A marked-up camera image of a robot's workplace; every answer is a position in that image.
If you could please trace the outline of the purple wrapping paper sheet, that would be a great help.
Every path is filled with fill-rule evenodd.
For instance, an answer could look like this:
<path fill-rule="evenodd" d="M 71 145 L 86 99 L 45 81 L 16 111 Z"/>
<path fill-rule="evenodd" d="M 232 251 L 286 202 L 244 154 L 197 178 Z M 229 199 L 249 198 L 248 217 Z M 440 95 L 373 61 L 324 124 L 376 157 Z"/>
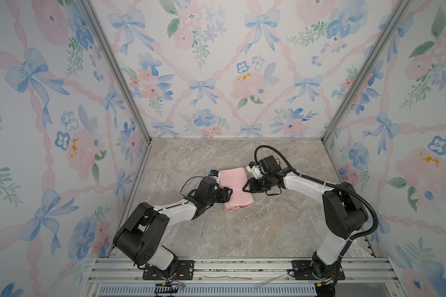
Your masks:
<path fill-rule="evenodd" d="M 253 203 L 251 193 L 243 191 L 248 179 L 244 168 L 234 168 L 231 170 L 223 170 L 219 173 L 220 186 L 232 189 L 229 202 L 224 203 L 224 210 L 230 212 L 232 210 L 250 207 Z"/>

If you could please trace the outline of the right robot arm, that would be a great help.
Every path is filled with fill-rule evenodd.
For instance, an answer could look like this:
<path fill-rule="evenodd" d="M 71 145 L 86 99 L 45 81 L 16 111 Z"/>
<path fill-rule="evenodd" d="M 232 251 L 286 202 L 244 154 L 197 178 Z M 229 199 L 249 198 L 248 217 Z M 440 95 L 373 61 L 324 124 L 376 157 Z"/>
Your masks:
<path fill-rule="evenodd" d="M 242 190 L 266 194 L 273 187 L 301 193 L 323 205 L 328 233 L 314 252 L 308 272 L 319 280 L 336 280 L 342 258 L 369 218 L 365 205 L 353 194 L 353 187 L 348 183 L 313 181 L 302 174 L 276 173 L 250 178 Z"/>

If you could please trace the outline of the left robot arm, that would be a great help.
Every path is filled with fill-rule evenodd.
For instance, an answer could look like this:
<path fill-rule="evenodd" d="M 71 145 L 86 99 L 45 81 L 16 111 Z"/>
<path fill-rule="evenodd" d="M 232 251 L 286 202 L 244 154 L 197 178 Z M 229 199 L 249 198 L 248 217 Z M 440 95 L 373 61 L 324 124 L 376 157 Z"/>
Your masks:
<path fill-rule="evenodd" d="M 139 204 L 117 231 L 113 246 L 140 269 L 150 265 L 167 276 L 177 270 L 178 256 L 161 245 L 167 228 L 197 219 L 214 204 L 230 201 L 233 190 L 220 186 L 211 176 L 202 177 L 198 187 L 183 199 L 168 205 Z"/>

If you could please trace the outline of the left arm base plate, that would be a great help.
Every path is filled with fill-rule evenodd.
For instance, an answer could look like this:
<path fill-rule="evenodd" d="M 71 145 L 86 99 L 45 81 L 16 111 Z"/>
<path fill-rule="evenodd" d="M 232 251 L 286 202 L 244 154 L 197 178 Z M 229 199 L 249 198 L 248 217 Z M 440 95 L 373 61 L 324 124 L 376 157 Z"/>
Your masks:
<path fill-rule="evenodd" d="M 173 261 L 165 270 L 156 266 L 146 264 L 142 279 L 143 280 L 192 280 L 195 270 L 195 261 L 177 260 Z"/>

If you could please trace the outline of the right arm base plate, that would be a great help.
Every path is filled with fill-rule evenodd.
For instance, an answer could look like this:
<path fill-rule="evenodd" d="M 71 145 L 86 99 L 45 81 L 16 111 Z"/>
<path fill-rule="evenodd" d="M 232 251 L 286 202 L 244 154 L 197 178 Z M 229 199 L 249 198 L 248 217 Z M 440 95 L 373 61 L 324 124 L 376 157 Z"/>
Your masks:
<path fill-rule="evenodd" d="M 291 262 L 292 268 L 287 271 L 290 277 L 296 280 L 314 280 L 328 282 L 331 280 L 345 280 L 345 274 L 341 262 L 336 261 L 332 265 L 313 260 L 295 260 Z"/>

